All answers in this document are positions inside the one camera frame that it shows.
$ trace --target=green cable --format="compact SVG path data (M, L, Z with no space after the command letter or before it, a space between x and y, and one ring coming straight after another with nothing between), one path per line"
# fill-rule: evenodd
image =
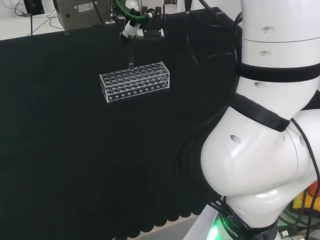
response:
M132 15L130 12L128 12L119 2L119 0L115 0L115 3L118 5L118 7L129 17L134 18L134 19L144 19L146 16L135 16Z

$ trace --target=white floor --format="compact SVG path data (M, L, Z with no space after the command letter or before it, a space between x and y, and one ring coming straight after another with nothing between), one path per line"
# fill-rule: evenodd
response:
M155 0L145 0L147 2L148 7L149 2L152 1L154 5ZM21 14L20 11L27 13L25 8L25 4L23 0L0 0L0 41L5 39L13 39L19 37L29 36L31 34L31 19L30 17L22 17L15 14L14 8L17 3L20 4L17 6L17 14ZM63 31L61 24L59 23L58 18L51 18L51 25L50 26L50 18L47 16L50 15L53 11L51 17L57 16L55 11L53 0L42 0L42 5L44 8L44 14L36 15L32 17L33 20L33 34L47 34L52 32L59 32ZM177 6L175 5L167 5L165 7L165 11L168 14L176 13Z

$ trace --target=green light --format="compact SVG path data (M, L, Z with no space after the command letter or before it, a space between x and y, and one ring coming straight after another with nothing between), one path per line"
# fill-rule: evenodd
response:
M209 231L208 236L206 237L206 240L216 240L219 236L218 227L216 225L213 225Z

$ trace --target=black tablecloth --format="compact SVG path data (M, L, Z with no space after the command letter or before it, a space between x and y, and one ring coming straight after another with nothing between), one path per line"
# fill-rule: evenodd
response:
M0 42L0 239L135 237L204 208L175 182L173 164L185 139L228 100L233 59L195 67L185 14L168 15L167 37L136 42L134 64L163 61L170 89L107 104L99 74L128 67L122 29ZM200 60L232 51L223 28L193 24L189 37Z

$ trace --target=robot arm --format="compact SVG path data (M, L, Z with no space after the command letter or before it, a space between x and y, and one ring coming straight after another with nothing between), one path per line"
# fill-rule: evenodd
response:
M131 15L141 17L142 6L140 3L141 2L138 0L126 0L125 7L130 11ZM120 35L121 38L124 39L125 41L128 41L134 37L142 39L142 38L163 38L165 36L163 25L161 25L164 22L161 16L161 7L160 9L157 9L156 7L156 10L152 8L149 10L146 10L143 17L144 17L144 20L136 20L134 17L131 17L131 19L128 19L124 27L124 30ZM156 31L157 34L156 35L152 33L149 34L150 32L153 32L153 31Z
M296 119L320 166L320 110L301 111L318 88L319 74L305 79L293 74L319 67L320 28L316 26L320 26L320 15L316 10L320 2L241 0L241 5L242 64L257 74L241 76L236 94L250 104L227 109L202 147L201 168L207 183L226 196L238 217L250 228L265 230L274 226L294 197L317 180L297 127L290 123L282 130L272 128L267 118L276 115L288 123ZM267 114L259 118L248 109ZM227 236L223 239L239 239L228 231L230 224L219 225L219 232Z

